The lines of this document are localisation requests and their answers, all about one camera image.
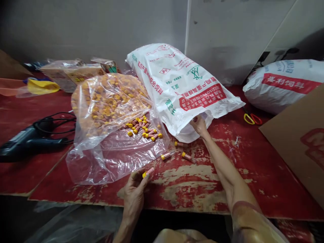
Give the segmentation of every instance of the pile of orange objects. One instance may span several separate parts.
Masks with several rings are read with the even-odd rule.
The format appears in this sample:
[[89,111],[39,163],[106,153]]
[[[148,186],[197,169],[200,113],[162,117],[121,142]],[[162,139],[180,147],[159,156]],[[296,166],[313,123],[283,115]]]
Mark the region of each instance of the pile of orange objects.
[[137,117],[135,120],[133,120],[130,123],[126,123],[123,125],[123,128],[131,128],[132,131],[127,130],[128,136],[132,136],[133,133],[137,134],[139,129],[143,129],[144,132],[142,134],[143,138],[150,138],[153,142],[157,138],[162,138],[163,135],[155,128],[149,128],[151,125],[151,122],[147,119],[145,115],[143,115],[141,118]]
[[87,137],[109,134],[151,108],[136,77],[118,73],[85,80],[72,95],[72,109]]

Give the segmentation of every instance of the clear plastic bag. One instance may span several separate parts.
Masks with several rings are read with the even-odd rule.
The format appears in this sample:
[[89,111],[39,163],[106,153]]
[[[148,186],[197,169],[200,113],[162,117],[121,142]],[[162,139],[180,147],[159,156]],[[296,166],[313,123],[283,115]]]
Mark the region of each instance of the clear plastic bag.
[[98,242],[114,234],[123,209],[100,206],[69,206],[41,227],[25,243]]
[[[138,78],[117,73],[96,76],[79,85],[72,95],[77,116],[75,148],[66,158],[76,184],[114,182],[163,154],[169,137]],[[146,114],[149,129],[163,135],[155,141],[125,124]]]
[[73,206],[74,204],[68,202],[50,202],[50,201],[39,201],[34,207],[34,212],[40,213],[51,208],[65,208]]

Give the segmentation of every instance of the wooden board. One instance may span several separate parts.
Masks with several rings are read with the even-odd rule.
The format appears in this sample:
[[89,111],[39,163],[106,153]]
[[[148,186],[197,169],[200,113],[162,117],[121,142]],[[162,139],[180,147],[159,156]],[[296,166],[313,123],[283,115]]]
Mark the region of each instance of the wooden board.
[[[245,102],[242,87],[229,90]],[[270,116],[246,106],[263,121]],[[258,126],[244,122],[243,109],[214,119],[208,131],[214,141],[233,161],[251,188],[267,217],[322,220],[324,211],[296,179]],[[170,149],[174,138],[170,136]],[[145,207],[169,211],[228,214],[225,193],[203,141],[190,144],[187,151],[197,165],[183,159],[181,150],[165,162],[157,159],[146,168],[155,167],[145,191]],[[61,161],[35,189],[30,200],[47,200],[95,205],[123,205],[123,190],[128,176],[114,183],[90,186],[71,181],[65,161]]]
[[[0,96],[0,145],[33,122],[57,112],[71,110],[71,95],[62,91],[16,98]],[[60,129],[70,128],[71,124]],[[69,146],[57,153],[38,154],[24,162],[0,163],[0,194],[28,196],[46,174],[63,159]]]

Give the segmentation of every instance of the printed logo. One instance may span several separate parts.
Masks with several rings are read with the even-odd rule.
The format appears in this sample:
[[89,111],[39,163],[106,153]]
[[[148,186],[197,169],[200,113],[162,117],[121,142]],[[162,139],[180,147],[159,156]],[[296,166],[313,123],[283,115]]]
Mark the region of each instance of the printed logo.
[[300,141],[308,146],[305,154],[324,170],[324,129],[313,129],[302,136]]
[[197,65],[197,66],[194,66],[192,69],[189,70],[189,72],[187,72],[187,76],[189,75],[189,73],[192,73],[193,74],[193,79],[202,79],[203,77],[200,76],[199,77],[199,71],[198,71],[198,68],[200,67],[200,65]]
[[170,71],[170,69],[162,69],[160,71],[161,74],[167,74]]

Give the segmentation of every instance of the scissors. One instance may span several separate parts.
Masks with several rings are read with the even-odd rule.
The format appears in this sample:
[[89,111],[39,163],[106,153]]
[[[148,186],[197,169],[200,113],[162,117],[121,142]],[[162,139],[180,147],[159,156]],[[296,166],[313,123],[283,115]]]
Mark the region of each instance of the scissors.
[[256,115],[248,112],[245,107],[243,106],[243,109],[245,111],[245,114],[244,114],[244,120],[249,123],[250,125],[262,125],[262,120],[257,117]]

